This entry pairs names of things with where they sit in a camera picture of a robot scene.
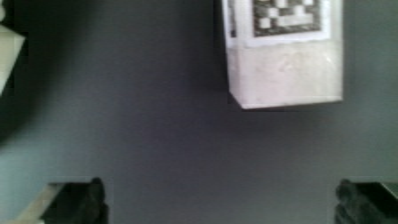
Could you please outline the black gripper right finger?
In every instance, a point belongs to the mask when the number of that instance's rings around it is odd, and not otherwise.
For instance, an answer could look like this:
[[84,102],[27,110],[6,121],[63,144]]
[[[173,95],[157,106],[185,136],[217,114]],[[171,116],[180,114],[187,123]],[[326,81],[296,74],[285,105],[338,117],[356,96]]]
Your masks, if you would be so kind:
[[398,183],[342,180],[335,224],[398,224]]

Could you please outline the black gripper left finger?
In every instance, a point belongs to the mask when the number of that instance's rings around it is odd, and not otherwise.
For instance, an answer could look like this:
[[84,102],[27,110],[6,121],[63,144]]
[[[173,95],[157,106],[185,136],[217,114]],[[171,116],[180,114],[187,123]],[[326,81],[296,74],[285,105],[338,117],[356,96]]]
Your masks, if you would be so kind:
[[50,183],[17,221],[24,224],[109,224],[102,179]]

